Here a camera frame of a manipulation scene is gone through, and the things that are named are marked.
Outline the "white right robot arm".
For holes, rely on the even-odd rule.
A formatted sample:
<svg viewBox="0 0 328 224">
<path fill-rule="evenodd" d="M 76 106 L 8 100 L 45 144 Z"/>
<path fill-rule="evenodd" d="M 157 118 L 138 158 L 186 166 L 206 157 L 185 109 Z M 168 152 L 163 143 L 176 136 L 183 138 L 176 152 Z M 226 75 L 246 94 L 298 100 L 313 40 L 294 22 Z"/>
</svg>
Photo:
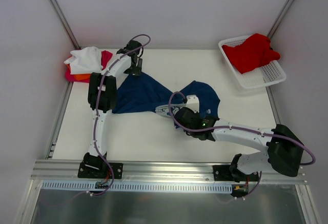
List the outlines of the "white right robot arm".
<svg viewBox="0 0 328 224">
<path fill-rule="evenodd" d="M 236 154 L 228 173 L 235 182 L 245 181 L 255 172 L 274 170 L 296 177 L 303 155 L 303 143 L 291 130 L 278 124 L 273 129 L 243 127 L 224 119 L 206 116 L 183 107 L 174 115 L 175 125 L 199 140 L 225 141 L 256 149 L 252 154 Z"/>
</svg>

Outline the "blue cartoon print t-shirt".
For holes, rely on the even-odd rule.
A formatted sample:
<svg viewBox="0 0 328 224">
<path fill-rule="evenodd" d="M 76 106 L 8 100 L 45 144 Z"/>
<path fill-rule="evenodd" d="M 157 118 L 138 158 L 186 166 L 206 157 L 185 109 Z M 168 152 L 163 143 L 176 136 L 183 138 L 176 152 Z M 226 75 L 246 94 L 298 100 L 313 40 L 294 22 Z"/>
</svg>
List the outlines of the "blue cartoon print t-shirt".
<svg viewBox="0 0 328 224">
<path fill-rule="evenodd" d="M 194 80 L 182 88 L 180 92 L 184 96 L 196 95 L 198 97 L 201 118 L 207 116 L 218 118 L 220 99 L 210 85 Z M 154 113 L 156 107 L 169 103 L 172 93 L 168 88 L 145 73 L 140 76 L 129 75 L 117 90 L 116 107 L 112 110 L 112 113 Z"/>
</svg>

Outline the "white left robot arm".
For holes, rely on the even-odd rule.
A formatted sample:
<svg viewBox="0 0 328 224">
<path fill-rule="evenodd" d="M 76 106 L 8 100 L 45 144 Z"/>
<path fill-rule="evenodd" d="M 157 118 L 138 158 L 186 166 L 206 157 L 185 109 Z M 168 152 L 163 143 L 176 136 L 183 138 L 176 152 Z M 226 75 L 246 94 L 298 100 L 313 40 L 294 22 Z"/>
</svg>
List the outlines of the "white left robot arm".
<svg viewBox="0 0 328 224">
<path fill-rule="evenodd" d="M 116 52 L 112 63 L 100 73 L 92 73 L 88 88 L 88 103 L 92 109 L 93 131 L 83 163 L 96 178 L 107 172 L 108 121 L 117 103 L 117 79 L 123 74 L 141 75 L 143 45 L 135 39 Z"/>
</svg>

